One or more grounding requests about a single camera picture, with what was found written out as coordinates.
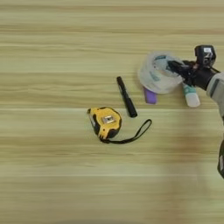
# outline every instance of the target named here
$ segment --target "black marker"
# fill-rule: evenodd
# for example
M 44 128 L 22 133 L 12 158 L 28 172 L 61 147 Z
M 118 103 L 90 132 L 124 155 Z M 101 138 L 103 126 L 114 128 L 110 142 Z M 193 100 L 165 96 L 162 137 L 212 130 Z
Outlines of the black marker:
M 136 117 L 137 116 L 137 111 L 135 109 L 135 106 L 134 106 L 132 100 L 130 99 L 130 97 L 129 97 L 127 91 L 126 91 L 126 88 L 124 86 L 122 77 L 119 76 L 119 77 L 116 78 L 116 80 L 117 80 L 118 87 L 120 88 L 120 91 L 121 91 L 122 98 L 124 100 L 124 104 L 126 106 L 126 109 L 129 111 L 129 116 L 130 117 Z

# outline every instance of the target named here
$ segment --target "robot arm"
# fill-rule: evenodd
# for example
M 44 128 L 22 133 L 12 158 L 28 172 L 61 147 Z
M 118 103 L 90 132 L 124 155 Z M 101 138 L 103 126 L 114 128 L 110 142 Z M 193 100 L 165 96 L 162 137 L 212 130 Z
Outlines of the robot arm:
M 217 73 L 209 82 L 206 93 L 219 106 L 220 116 L 224 122 L 224 73 Z M 224 178 L 224 140 L 220 146 L 218 172 Z
M 189 86 L 202 88 L 219 106 L 220 116 L 224 122 L 224 73 L 213 68 L 216 59 L 212 45 L 195 47 L 196 61 L 184 60 L 183 64 L 169 61 L 169 68 L 181 75 L 184 83 Z M 224 178 L 224 140 L 220 146 L 218 172 Z

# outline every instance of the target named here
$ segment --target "black strap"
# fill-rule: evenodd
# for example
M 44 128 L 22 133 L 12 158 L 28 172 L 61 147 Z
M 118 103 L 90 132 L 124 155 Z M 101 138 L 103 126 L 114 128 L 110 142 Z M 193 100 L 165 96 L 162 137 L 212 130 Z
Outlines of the black strap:
M 142 128 L 148 123 L 148 126 L 147 128 L 141 133 L 142 131 Z M 105 143 L 105 144 L 128 144 L 128 143 L 131 143 L 131 142 L 134 142 L 136 141 L 140 136 L 142 136 L 145 131 L 151 126 L 152 124 L 152 120 L 151 119 L 148 119 L 146 120 L 143 125 L 140 127 L 140 129 L 137 131 L 137 133 L 132 137 L 132 138 L 128 138 L 128 139 L 124 139 L 122 141 L 111 141 L 109 139 L 102 139 L 100 138 L 100 140 Z

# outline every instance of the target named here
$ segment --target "purple object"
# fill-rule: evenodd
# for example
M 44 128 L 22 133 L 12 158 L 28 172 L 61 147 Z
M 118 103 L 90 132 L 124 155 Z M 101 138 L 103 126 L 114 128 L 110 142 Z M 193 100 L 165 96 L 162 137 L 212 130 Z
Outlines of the purple object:
M 147 89 L 145 87 L 143 88 L 143 91 L 144 91 L 145 101 L 147 103 L 150 103 L 150 104 L 157 103 L 157 101 L 158 101 L 157 94 L 151 92 L 149 89 Z

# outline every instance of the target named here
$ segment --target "wood grain surface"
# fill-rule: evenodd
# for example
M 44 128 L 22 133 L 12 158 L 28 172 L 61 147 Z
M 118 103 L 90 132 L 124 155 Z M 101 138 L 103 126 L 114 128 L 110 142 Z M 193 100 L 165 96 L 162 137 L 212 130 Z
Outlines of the wood grain surface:
M 144 101 L 137 70 L 147 53 L 194 60 L 211 44 L 223 70 L 222 0 L 0 1 L 0 223 L 222 224 L 222 140 L 217 106 L 197 90 L 188 108 L 181 87 Z M 121 75 L 138 117 L 127 117 Z M 122 115 L 102 144 L 87 115 L 109 106 Z

